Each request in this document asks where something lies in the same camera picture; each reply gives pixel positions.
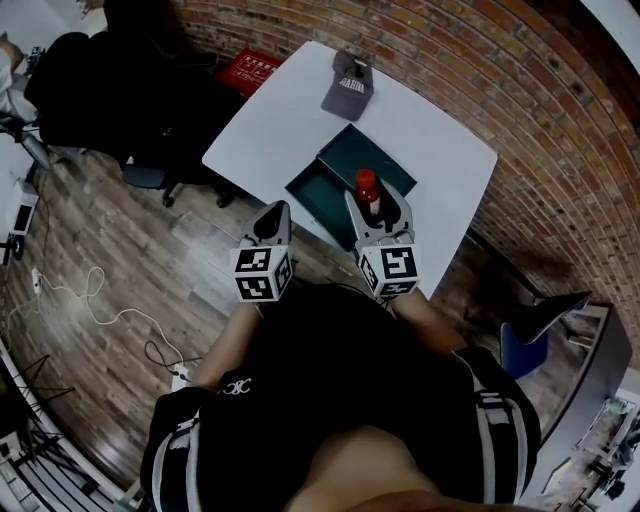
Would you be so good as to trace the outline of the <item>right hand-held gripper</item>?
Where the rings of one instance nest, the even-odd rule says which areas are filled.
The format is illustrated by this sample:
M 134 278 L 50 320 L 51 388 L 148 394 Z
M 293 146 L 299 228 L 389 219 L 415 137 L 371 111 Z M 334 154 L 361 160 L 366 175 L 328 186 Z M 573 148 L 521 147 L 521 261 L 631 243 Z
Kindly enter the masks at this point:
M 346 207 L 356 235 L 355 252 L 364 281 L 376 299 L 412 293 L 420 282 L 420 247 L 415 243 L 412 210 L 394 186 L 380 186 L 383 230 L 350 191 Z

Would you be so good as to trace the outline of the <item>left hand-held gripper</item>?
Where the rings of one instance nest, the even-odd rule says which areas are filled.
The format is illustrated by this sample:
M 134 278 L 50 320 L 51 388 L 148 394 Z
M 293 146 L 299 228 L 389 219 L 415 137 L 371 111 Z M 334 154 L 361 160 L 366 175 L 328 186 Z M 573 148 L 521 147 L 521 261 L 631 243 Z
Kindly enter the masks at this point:
M 279 200 L 265 205 L 243 227 L 243 238 L 268 246 L 234 248 L 230 268 L 241 302 L 267 303 L 281 299 L 292 276 L 292 220 L 289 204 Z

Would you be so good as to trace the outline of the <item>red capped bottle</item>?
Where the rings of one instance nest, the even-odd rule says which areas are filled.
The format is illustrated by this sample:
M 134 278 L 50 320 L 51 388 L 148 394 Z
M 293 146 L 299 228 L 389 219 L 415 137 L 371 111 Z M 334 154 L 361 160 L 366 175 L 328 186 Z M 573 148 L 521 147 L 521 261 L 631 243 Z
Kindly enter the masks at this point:
M 375 173 L 368 168 L 356 174 L 356 202 L 366 222 L 373 226 L 381 219 L 381 196 Z

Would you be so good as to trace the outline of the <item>dark green box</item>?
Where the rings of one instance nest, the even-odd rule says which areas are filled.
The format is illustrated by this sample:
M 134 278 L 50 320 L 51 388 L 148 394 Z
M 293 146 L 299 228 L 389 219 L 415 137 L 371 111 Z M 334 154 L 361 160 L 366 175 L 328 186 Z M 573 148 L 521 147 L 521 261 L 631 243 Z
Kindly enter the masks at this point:
M 344 199 L 344 192 L 356 190 L 356 176 L 370 169 L 405 196 L 417 184 L 391 156 L 354 125 L 342 129 L 286 190 L 349 252 L 356 234 Z

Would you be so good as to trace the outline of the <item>person's left forearm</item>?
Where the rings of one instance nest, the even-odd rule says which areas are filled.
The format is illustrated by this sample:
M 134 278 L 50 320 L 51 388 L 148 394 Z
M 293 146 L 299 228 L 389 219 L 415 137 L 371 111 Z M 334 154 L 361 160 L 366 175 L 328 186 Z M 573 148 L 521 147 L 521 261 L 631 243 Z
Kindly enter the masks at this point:
M 255 305 L 240 303 L 194 371 L 191 385 L 209 390 L 218 389 L 224 375 L 243 363 L 261 321 L 262 316 Z

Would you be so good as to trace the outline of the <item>person's right forearm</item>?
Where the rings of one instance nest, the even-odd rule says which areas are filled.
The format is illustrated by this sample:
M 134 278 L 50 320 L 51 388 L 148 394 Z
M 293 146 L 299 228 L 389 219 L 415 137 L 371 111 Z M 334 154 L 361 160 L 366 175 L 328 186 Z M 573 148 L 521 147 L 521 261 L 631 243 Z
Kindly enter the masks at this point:
M 465 339 L 420 290 L 392 299 L 391 307 L 395 316 L 407 324 L 420 343 L 432 352 L 447 357 L 467 347 Z

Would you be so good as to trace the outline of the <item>red plastic crate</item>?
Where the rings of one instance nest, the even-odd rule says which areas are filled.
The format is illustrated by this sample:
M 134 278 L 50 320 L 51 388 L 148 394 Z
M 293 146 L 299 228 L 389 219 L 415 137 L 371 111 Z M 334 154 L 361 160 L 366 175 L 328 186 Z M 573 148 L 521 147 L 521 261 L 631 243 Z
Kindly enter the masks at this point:
M 282 61 L 243 49 L 217 73 L 217 78 L 224 86 L 249 99 L 281 65 Z

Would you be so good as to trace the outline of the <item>white box appliance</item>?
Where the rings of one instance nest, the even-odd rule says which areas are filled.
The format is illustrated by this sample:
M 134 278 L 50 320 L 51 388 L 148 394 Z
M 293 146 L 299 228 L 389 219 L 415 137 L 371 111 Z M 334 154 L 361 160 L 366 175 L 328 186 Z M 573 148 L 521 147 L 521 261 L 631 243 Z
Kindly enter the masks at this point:
M 27 234 L 38 201 L 38 192 L 31 183 L 18 180 L 14 184 L 6 210 L 6 221 L 11 235 Z

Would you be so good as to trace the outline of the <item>white table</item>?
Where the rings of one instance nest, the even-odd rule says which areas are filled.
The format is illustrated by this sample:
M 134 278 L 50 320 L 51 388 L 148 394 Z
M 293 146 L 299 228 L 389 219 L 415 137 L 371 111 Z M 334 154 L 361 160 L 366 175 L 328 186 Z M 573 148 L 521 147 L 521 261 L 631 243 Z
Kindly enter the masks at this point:
M 286 200 L 294 222 L 336 240 L 287 191 L 347 121 L 321 103 L 333 80 L 335 51 L 309 41 L 243 105 L 203 163 L 264 203 Z M 417 182 L 407 194 L 421 248 L 419 287 L 432 296 L 455 255 L 497 163 L 496 153 L 447 113 L 380 71 L 355 127 Z

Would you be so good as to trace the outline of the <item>grey baseball cap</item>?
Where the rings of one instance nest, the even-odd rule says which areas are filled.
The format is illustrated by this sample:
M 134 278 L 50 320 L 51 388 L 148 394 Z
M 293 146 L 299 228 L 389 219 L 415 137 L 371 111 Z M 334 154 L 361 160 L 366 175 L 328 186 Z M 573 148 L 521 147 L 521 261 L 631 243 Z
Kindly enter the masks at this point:
M 374 94 L 372 67 L 353 54 L 339 50 L 333 60 L 333 81 L 321 109 L 350 122 L 364 113 Z

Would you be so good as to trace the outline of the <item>black office chair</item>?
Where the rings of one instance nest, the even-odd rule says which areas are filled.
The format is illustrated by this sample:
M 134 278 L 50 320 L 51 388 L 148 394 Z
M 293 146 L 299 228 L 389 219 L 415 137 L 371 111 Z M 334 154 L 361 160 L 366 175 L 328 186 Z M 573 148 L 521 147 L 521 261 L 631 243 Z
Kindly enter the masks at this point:
M 220 57 L 214 52 L 169 57 L 151 40 L 133 42 L 131 48 L 136 51 L 143 113 L 137 119 L 140 133 L 133 137 L 129 154 L 119 160 L 123 181 L 161 190 L 167 208 L 175 202 L 178 185 L 209 186 L 217 194 L 217 206 L 228 206 L 234 186 L 202 162 L 243 105 L 239 93 L 215 76 Z
M 118 151 L 124 100 L 108 33 L 72 32 L 56 39 L 40 58 L 25 97 L 38 111 L 46 144 Z

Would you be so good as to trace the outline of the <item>person's torso in black shirt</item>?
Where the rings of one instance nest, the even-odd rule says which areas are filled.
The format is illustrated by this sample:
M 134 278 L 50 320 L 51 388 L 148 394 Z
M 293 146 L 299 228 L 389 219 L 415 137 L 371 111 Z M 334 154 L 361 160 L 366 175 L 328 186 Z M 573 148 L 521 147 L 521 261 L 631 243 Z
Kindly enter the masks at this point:
M 152 512 L 522 512 L 539 419 L 486 348 L 434 353 L 339 285 L 259 312 L 218 389 L 157 400 Z

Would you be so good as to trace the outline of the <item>dark grey desk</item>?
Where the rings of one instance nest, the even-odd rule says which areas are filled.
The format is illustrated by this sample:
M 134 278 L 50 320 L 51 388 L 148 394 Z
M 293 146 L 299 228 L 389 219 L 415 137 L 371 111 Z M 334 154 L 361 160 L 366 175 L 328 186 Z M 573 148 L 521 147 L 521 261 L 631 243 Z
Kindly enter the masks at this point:
M 600 325 L 567 398 L 543 433 L 542 447 L 579 443 L 604 402 L 616 394 L 633 354 L 612 304 L 587 306 L 581 314 L 598 318 Z

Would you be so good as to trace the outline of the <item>black tripod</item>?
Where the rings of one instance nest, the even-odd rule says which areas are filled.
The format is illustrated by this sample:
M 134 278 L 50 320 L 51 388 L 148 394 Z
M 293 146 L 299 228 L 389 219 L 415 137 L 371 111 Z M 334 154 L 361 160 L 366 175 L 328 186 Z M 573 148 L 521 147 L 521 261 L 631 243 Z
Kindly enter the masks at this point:
M 54 379 L 51 355 L 45 354 L 20 369 L 19 375 L 24 380 L 25 388 L 31 391 L 38 400 L 52 402 L 67 394 L 74 393 L 76 388 L 69 385 L 62 377 Z

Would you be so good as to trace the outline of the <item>grey lab equipment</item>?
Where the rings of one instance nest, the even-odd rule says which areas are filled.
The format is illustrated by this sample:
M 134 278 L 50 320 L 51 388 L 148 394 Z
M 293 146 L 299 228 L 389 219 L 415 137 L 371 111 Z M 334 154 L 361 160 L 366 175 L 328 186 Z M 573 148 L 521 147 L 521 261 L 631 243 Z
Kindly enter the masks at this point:
M 619 397 L 607 398 L 575 448 L 584 461 L 588 481 L 580 498 L 597 493 L 622 494 L 622 477 L 635 462 L 640 445 L 640 405 Z

